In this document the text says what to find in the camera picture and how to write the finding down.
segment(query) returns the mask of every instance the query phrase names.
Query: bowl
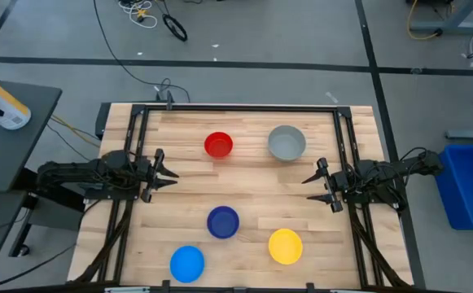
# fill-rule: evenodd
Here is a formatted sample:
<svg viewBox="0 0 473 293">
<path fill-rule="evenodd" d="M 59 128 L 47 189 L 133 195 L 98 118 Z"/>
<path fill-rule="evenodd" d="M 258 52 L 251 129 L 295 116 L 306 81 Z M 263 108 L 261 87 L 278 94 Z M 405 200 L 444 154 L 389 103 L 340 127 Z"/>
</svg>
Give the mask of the bowl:
<svg viewBox="0 0 473 293">
<path fill-rule="evenodd" d="M 223 158 L 233 149 L 233 140 L 227 133 L 211 133 L 205 138 L 204 148 L 211 157 Z"/>
<path fill-rule="evenodd" d="M 179 282 L 196 281 L 204 271 L 204 254 L 197 247 L 180 247 L 171 257 L 169 270 Z"/>
<path fill-rule="evenodd" d="M 290 229 L 276 230 L 269 238 L 269 253 L 282 265 L 292 265 L 303 253 L 300 236 Z"/>
<path fill-rule="evenodd" d="M 236 231 L 238 231 L 238 213 L 229 207 L 217 207 L 209 213 L 207 218 L 207 227 L 212 236 L 216 238 L 230 238 L 236 234 Z"/>
<path fill-rule="evenodd" d="M 303 155 L 307 141 L 296 127 L 281 125 L 269 134 L 269 151 L 278 160 L 293 161 Z"/>
</svg>

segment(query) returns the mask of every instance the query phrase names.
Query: gray bowl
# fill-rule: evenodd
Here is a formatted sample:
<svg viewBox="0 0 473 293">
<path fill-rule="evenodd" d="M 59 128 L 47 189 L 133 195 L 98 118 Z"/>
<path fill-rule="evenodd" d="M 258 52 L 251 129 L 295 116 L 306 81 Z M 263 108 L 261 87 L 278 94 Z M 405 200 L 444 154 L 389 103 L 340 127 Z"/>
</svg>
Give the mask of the gray bowl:
<svg viewBox="0 0 473 293">
<path fill-rule="evenodd" d="M 296 127 L 281 125 L 269 134 L 269 151 L 283 162 L 301 157 L 306 147 L 307 141 Z"/>
</svg>

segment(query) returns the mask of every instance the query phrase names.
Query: blue bin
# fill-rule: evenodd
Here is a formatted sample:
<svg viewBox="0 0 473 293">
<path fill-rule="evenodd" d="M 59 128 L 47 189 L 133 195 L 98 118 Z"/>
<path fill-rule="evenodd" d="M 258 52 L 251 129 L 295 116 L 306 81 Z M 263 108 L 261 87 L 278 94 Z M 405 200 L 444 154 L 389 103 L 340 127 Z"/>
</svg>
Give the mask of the blue bin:
<svg viewBox="0 0 473 293">
<path fill-rule="evenodd" d="M 436 181 L 449 223 L 473 230 L 473 146 L 447 146 L 440 160 L 445 170 Z"/>
</svg>

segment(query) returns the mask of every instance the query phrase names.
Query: concrete floor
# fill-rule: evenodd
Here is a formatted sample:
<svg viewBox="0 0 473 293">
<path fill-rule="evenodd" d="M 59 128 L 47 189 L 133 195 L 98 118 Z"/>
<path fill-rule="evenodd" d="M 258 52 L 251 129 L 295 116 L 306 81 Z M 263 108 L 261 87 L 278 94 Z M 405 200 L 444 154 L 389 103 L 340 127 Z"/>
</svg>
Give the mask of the concrete floor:
<svg viewBox="0 0 473 293">
<path fill-rule="evenodd" d="M 0 0 L 0 16 L 9 2 Z M 357 67 L 355 71 L 369 65 L 354 0 L 204 0 L 201 5 L 171 0 L 169 8 L 173 16 L 189 33 L 187 43 L 173 38 L 161 24 L 152 30 L 131 24 L 115 0 L 97 2 L 112 49 L 120 59 L 314 63 Z M 470 62 L 461 56 L 470 37 L 443 36 L 429 42 L 413 41 L 405 34 L 409 7 L 404 0 L 362 0 L 362 3 L 380 67 L 473 71 Z M 158 15 L 155 8 L 151 11 Z M 445 7 L 440 7 L 442 14 L 444 11 Z M 417 7 L 414 14 L 415 19 L 421 20 L 437 17 L 424 5 Z M 53 63 L 53 58 L 72 59 L 73 63 L 78 62 L 76 59 L 112 59 L 90 0 L 18 0 L 0 30 L 0 57 L 3 57 L 0 79 L 63 89 L 55 114 L 90 132 L 94 130 L 101 102 L 155 97 L 152 86 L 131 79 L 117 66 L 49 63 Z M 38 58 L 35 59 L 38 63 L 35 60 L 9 63 L 12 59 L 7 57 Z M 171 78 L 174 84 L 190 92 L 194 103 L 333 104 L 325 95 L 330 92 L 339 104 L 371 105 L 388 158 L 389 147 L 384 143 L 387 140 L 377 99 L 379 89 L 376 93 L 368 71 L 281 67 L 136 66 L 129 70 L 147 81 Z M 450 144 L 444 139 L 446 129 L 473 128 L 473 77 L 381 74 L 380 78 L 399 155 L 416 146 L 442 151 Z M 173 93 L 177 100 L 185 98 L 180 90 Z M 66 129 L 53 127 L 84 155 L 97 155 L 98 150 Z M 28 167 L 37 169 L 47 160 L 82 161 L 48 129 Z M 473 292 L 473 231 L 451 229 L 433 178 L 412 177 L 408 195 L 426 287 Z M 32 254 L 11 259 L 3 253 L 0 280 L 53 256 L 75 241 L 76 236 L 63 230 L 32 229 L 26 240 Z M 4 252 L 11 240 L 7 240 Z M 0 289 L 63 283 L 71 255 L 68 252 L 43 269 Z"/>
</svg>

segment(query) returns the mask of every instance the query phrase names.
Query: white bottle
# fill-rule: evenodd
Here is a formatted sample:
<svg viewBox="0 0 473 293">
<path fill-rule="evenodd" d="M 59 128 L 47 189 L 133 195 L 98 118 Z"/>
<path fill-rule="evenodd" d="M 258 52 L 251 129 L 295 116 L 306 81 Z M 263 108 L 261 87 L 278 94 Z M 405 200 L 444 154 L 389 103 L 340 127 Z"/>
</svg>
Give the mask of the white bottle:
<svg viewBox="0 0 473 293">
<path fill-rule="evenodd" d="M 30 109 L 15 99 L 1 86 L 0 110 L 3 111 L 3 115 L 0 116 L 0 125 L 9 130 L 19 129 L 25 126 L 32 117 Z"/>
</svg>

